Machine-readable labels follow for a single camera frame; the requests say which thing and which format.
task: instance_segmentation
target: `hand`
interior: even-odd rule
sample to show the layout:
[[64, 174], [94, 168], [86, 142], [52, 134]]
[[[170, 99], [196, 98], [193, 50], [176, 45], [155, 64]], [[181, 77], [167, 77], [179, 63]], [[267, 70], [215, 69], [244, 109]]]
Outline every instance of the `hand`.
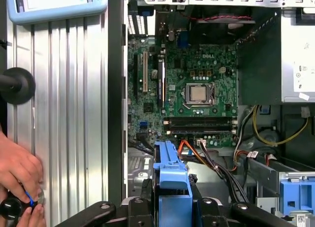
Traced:
[[31, 207], [26, 209], [16, 227], [46, 227], [46, 221], [44, 219], [44, 207], [41, 204], [38, 204], [34, 208], [32, 214], [31, 212]]
[[0, 132], [0, 184], [10, 190], [22, 202], [38, 200], [39, 182], [43, 178], [41, 162], [23, 147], [9, 140]]

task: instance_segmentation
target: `cpu socket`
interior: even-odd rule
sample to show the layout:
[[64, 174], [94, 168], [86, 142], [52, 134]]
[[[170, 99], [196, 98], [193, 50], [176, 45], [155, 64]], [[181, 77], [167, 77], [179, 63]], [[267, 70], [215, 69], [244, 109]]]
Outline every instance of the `cpu socket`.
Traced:
[[187, 105], [214, 105], [215, 90], [213, 83], [187, 83], [185, 101]]

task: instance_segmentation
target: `black expansion slot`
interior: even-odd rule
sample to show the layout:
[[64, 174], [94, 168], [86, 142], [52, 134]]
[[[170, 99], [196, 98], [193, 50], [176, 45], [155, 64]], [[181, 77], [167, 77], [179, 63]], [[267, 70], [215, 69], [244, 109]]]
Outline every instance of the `black expansion slot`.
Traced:
[[165, 62], [164, 59], [158, 60], [158, 80], [157, 80], [157, 105], [164, 108], [164, 83], [165, 83]]
[[139, 70], [139, 55], [133, 55], [133, 95], [138, 102], [138, 70]]

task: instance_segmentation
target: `pci slot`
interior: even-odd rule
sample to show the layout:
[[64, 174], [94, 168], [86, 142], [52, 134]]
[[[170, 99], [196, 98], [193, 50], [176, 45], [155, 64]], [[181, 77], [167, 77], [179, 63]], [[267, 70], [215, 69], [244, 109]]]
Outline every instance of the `pci slot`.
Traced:
[[148, 52], [143, 52], [143, 92], [148, 92]]
[[138, 54], [133, 55], [133, 95], [138, 102], [138, 70], [139, 70], [139, 58]]

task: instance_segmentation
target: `yellow wire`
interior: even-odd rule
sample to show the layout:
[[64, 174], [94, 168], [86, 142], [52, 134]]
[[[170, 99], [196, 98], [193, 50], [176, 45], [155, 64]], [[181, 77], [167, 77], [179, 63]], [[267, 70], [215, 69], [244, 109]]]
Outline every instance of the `yellow wire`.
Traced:
[[257, 117], [257, 110], [258, 110], [258, 105], [255, 106], [254, 111], [253, 111], [253, 115], [252, 115], [252, 125], [254, 128], [254, 132], [256, 133], [257, 137], [259, 138], [259, 140], [261, 140], [263, 143], [271, 145], [271, 146], [277, 146], [277, 145], [281, 145], [281, 144], [285, 144], [289, 141], [291, 141], [292, 139], [296, 138], [306, 127], [307, 124], [309, 123], [309, 118], [307, 118], [306, 123], [304, 124], [304, 126], [294, 135], [292, 135], [291, 137], [281, 141], [281, 142], [270, 142], [267, 141], [266, 139], [264, 139], [263, 137], [261, 137], [259, 135], [258, 129], [257, 129], [257, 124], [256, 124], [256, 117]]

